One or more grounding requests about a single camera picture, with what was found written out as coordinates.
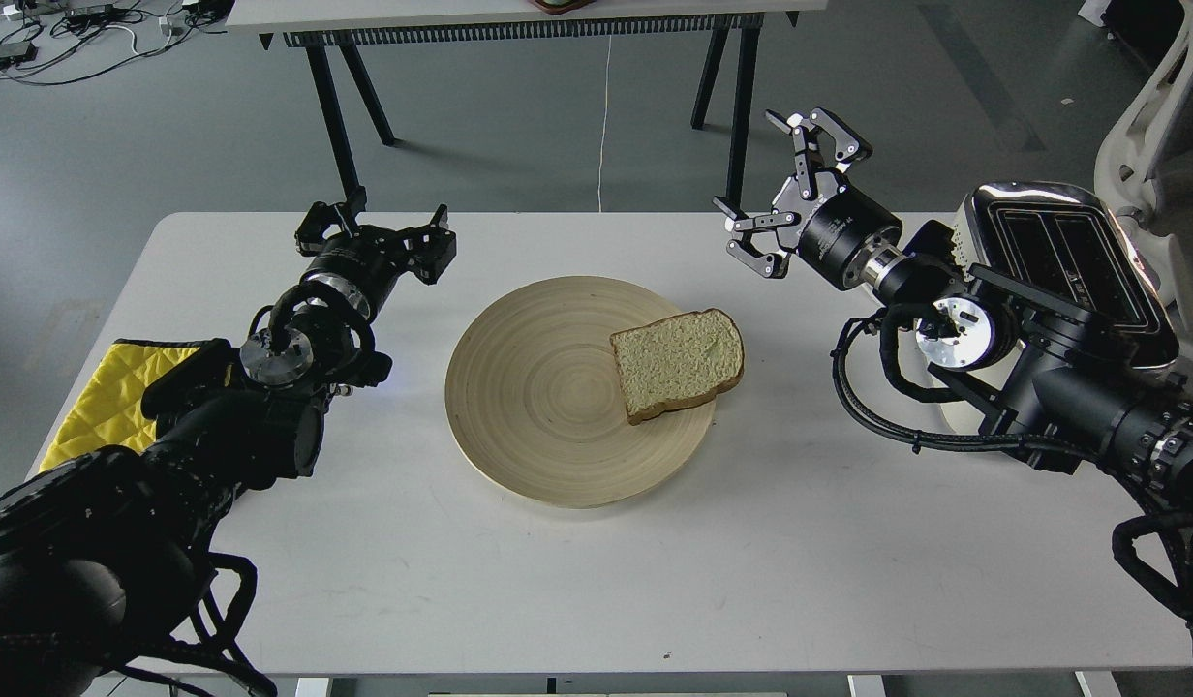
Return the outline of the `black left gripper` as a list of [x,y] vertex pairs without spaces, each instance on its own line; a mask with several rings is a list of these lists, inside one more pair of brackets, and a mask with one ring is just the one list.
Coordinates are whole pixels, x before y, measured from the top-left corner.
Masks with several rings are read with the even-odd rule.
[[[315,201],[295,232],[296,249],[310,258],[303,284],[324,284],[350,303],[384,303],[398,277],[412,272],[432,286],[458,255],[458,238],[447,224],[449,206],[439,204],[428,224],[404,229],[359,226],[367,190],[356,186],[336,203]],[[339,233],[326,238],[336,227]]]

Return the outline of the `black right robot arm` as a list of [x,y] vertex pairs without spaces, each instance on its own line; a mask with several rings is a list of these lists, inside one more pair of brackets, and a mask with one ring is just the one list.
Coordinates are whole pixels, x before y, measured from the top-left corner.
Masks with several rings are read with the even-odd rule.
[[[832,351],[843,411],[911,450],[1007,454],[1044,471],[1088,462],[1141,516],[1112,556],[1188,627],[1193,662],[1193,394],[1169,365],[1177,337],[1132,243],[1087,190],[994,181],[964,204],[964,232],[902,221],[849,181],[870,144],[823,107],[766,111],[795,172],[768,212],[723,197],[729,255],[768,279],[799,258],[880,309]],[[968,235],[976,255],[963,260]]]

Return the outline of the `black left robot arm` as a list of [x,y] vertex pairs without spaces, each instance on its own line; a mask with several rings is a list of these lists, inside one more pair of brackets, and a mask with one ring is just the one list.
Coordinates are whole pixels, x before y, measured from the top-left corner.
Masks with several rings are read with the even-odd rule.
[[392,368],[372,325],[402,275],[434,284],[456,255],[447,208],[428,224],[361,224],[366,193],[315,202],[295,241],[310,265],[253,317],[242,346],[215,339],[140,401],[155,437],[106,444],[0,496],[0,696],[79,696],[148,656],[229,676],[251,696],[273,680],[237,646],[256,566],[211,550],[247,491],[313,475],[332,397]]

